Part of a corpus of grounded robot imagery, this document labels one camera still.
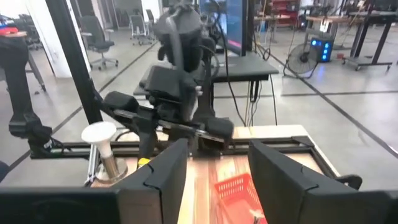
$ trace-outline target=gray office chair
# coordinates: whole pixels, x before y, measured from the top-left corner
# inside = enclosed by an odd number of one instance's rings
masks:
[[[131,15],[129,16],[131,29],[131,40],[136,39],[139,45],[152,44],[152,39],[149,35],[149,31],[145,24],[142,15]]]
[[[106,58],[105,52],[109,51],[109,48],[114,46],[114,42],[110,41],[110,33],[113,32],[111,29],[106,29],[105,32],[109,33],[109,40],[106,40],[104,30],[96,16],[83,16],[79,19],[81,26],[81,35],[86,38],[86,44],[88,49],[100,53],[101,58],[90,62],[90,67],[93,68],[94,63],[98,63],[98,69],[106,67],[106,62],[113,63],[116,67],[119,65],[119,61],[114,58]]]

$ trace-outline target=mesh chair back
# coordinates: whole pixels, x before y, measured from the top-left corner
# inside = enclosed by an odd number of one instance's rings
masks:
[[[79,18],[79,21],[81,31],[92,34],[92,36],[87,37],[87,44],[89,46],[105,42],[104,30],[96,16],[83,16]]]
[[[146,11],[147,11],[149,21],[155,22],[155,18],[154,18],[154,15],[152,14],[152,10],[147,9]]]
[[[146,28],[145,22],[142,15],[131,15],[130,16],[130,28],[133,34],[145,35]]]

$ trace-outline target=black clamp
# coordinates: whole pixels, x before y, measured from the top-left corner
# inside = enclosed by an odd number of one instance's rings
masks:
[[[250,81],[250,102],[255,103],[259,98],[260,81]]]

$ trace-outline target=white column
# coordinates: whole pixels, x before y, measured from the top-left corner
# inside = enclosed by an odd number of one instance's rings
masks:
[[[98,18],[102,29],[104,29],[104,19],[103,19],[102,13],[101,13],[101,5],[98,1],[99,0],[91,0],[91,3],[93,5],[94,14]]]
[[[67,0],[67,3],[69,5],[70,12],[73,13],[70,1]],[[25,4],[30,16],[32,16],[33,22],[40,36],[40,40],[43,43],[44,50],[47,53],[55,76],[57,78],[71,78],[72,74],[70,72],[67,59],[61,46],[60,39],[58,38],[57,30],[55,29],[54,23],[52,22],[50,11],[47,7],[45,0],[25,0]],[[81,49],[84,49],[83,41],[78,30],[75,16],[72,15],[71,17],[75,25],[75,30],[77,34],[79,34],[78,38],[80,42],[80,47]],[[85,50],[83,51],[83,55],[86,60],[87,69],[88,71],[91,71]]]

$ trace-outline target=black pole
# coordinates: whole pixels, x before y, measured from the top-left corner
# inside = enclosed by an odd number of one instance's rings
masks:
[[[381,50],[383,49],[384,43],[386,42],[388,32],[390,31],[391,28],[391,22],[388,22],[386,26],[384,27],[383,33],[381,34],[379,44],[377,45],[376,52],[374,53],[373,59],[372,59],[372,64],[376,64],[377,61],[379,60]]]
[[[102,121],[98,105],[95,103],[93,82],[88,73],[85,59],[78,41],[78,34],[73,26],[70,9],[66,0],[46,0],[51,18],[57,30],[63,52],[75,82],[81,105],[89,124]]]

